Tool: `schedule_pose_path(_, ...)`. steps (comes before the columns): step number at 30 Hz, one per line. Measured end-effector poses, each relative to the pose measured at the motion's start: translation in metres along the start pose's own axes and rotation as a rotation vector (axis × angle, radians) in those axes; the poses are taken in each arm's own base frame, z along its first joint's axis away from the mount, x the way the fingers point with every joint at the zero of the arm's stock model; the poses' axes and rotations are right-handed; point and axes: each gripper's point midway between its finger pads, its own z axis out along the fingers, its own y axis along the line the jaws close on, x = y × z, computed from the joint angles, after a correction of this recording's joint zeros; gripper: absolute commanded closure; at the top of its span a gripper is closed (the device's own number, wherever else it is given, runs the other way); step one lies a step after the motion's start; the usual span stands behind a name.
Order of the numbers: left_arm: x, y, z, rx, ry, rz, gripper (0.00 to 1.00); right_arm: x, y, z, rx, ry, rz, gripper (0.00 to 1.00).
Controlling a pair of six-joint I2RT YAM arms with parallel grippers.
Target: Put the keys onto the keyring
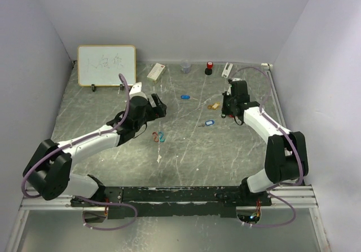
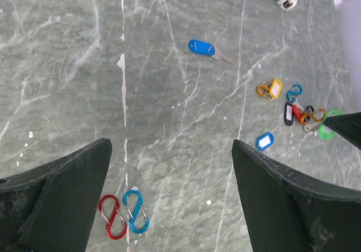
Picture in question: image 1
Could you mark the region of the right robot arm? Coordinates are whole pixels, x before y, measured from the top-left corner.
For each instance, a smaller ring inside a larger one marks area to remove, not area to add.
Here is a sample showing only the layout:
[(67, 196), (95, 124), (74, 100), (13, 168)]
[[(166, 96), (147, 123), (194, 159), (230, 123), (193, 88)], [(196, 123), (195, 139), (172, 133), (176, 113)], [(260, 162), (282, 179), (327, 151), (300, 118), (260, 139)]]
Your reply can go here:
[(260, 103), (250, 100), (248, 85), (230, 79), (223, 93), (222, 118), (230, 116), (239, 126), (252, 128), (266, 143), (262, 170), (242, 180), (239, 198), (244, 205), (254, 204), (259, 194), (279, 185), (301, 185), (309, 172), (305, 136), (292, 132), (271, 118)]

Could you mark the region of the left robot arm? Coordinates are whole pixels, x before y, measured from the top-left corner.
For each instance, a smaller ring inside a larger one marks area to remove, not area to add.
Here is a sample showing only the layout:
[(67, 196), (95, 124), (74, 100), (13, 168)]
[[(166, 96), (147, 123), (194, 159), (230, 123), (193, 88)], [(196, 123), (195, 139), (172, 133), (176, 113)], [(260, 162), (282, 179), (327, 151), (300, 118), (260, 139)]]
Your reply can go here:
[(62, 194), (83, 197), (91, 206), (105, 200), (105, 185), (92, 175), (72, 174), (77, 163), (106, 149), (119, 147), (135, 138), (142, 126), (166, 116), (167, 106), (157, 94), (152, 94), (155, 105), (147, 97), (128, 98), (126, 109), (105, 125), (76, 139), (54, 142), (42, 141), (23, 171), (21, 190), (30, 197), (25, 185), (30, 184), (37, 194), (49, 201)]

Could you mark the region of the yellow key tag with key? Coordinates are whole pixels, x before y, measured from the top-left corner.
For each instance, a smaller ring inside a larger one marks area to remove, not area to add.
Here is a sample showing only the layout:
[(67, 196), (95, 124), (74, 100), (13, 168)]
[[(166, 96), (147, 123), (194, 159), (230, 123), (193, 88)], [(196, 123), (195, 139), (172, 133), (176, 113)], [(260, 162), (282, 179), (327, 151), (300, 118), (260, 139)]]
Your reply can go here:
[(213, 108), (213, 109), (217, 109), (219, 106), (220, 106), (220, 103), (214, 103), (214, 104), (212, 105), (212, 108)]

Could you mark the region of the blue white key tag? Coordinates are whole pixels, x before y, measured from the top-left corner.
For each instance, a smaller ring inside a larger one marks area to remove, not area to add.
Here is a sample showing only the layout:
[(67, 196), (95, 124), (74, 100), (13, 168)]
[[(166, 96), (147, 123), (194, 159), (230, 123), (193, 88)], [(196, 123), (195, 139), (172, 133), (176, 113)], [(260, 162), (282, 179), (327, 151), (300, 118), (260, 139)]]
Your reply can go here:
[(202, 124), (199, 124), (199, 127), (207, 127), (207, 126), (211, 126), (211, 125), (214, 125), (214, 124), (215, 124), (214, 120), (208, 120), (208, 121), (205, 121)]

